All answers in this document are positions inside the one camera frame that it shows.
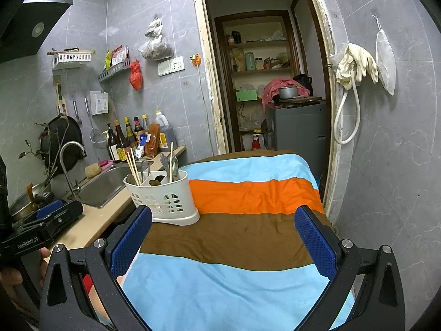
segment blue stripe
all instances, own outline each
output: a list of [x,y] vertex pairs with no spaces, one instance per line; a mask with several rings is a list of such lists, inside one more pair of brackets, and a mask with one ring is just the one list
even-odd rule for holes
[[318,189],[307,162],[296,154],[210,161],[190,164],[183,169],[187,171],[189,179],[241,183],[295,177],[310,181],[314,189]]
[[[153,331],[292,331],[327,283],[314,264],[248,271],[140,253],[123,290]],[[332,328],[353,304],[350,293]]]

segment faucet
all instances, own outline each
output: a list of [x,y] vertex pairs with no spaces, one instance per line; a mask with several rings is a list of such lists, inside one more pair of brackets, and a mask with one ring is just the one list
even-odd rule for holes
[[63,169],[64,176],[66,177],[66,180],[68,182],[69,189],[71,190],[72,196],[76,197],[78,195],[78,193],[81,191],[81,188],[78,185],[78,181],[76,181],[75,187],[72,185],[72,183],[71,183],[71,181],[69,180],[69,177],[68,177],[68,171],[66,170],[66,167],[65,167],[64,162],[63,162],[64,150],[66,149],[66,147],[72,146],[72,145],[80,147],[81,151],[83,153],[85,153],[85,149],[82,146],[82,144],[80,144],[80,143],[78,143],[76,141],[67,142],[64,146],[61,147],[61,150],[60,150],[60,164],[61,164],[61,168]]

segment doorway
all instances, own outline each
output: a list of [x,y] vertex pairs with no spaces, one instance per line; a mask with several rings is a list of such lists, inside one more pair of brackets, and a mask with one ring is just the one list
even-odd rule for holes
[[[220,87],[219,100],[224,117],[226,149],[230,152],[250,150],[255,135],[259,136],[261,148],[291,149],[304,157],[310,166],[319,164],[314,168],[313,174],[321,186],[320,194],[323,197],[331,144],[331,97],[326,52],[320,47],[320,44],[323,45],[323,40],[312,2],[308,0],[204,0],[204,2]],[[277,36],[273,36],[273,34],[277,35],[276,31],[281,33],[280,40],[275,39]],[[236,37],[239,32],[240,41],[231,35],[233,32],[236,33]],[[232,44],[228,43],[229,35],[235,39]],[[253,61],[262,58],[264,63],[266,59],[269,63],[273,60],[275,62],[270,65],[270,69],[248,71],[245,67],[245,71],[240,71],[238,66],[232,63],[232,54],[237,50],[243,51],[243,55],[239,58],[249,56],[251,52]],[[274,65],[279,65],[281,68],[273,70]],[[303,116],[297,116],[298,111],[303,109],[294,110],[293,107],[297,107],[296,105],[288,106],[280,103],[284,108],[287,107],[286,111],[296,113],[292,113],[293,117],[283,120],[284,124],[288,124],[291,133],[275,133],[278,139],[284,139],[284,143],[274,145],[272,140],[271,146],[271,140],[268,140],[271,138],[266,138],[265,133],[273,131],[274,125],[268,125],[270,119],[263,110],[260,99],[262,90],[270,81],[294,78],[299,74],[312,77],[314,91],[311,95],[317,99],[321,98],[321,101],[307,103],[307,106],[319,103],[321,109],[317,111],[311,109],[311,112],[305,113],[308,114],[308,118],[305,119]],[[315,114],[312,122],[309,118],[310,114]],[[288,140],[294,141],[293,134],[300,138],[299,133],[295,132],[296,128],[307,129],[306,135],[315,134],[315,136],[308,138],[308,141],[297,139],[296,144],[287,143]]]

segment green box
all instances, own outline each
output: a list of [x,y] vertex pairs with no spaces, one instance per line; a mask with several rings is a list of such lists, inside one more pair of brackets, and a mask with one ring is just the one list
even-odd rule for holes
[[246,100],[257,100],[257,91],[252,89],[250,91],[237,91],[236,100],[238,102],[243,102]]

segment red bottle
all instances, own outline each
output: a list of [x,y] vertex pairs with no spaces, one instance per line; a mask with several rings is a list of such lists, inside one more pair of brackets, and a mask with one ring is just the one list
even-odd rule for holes
[[251,144],[251,150],[260,149],[259,135],[253,135],[253,142]]

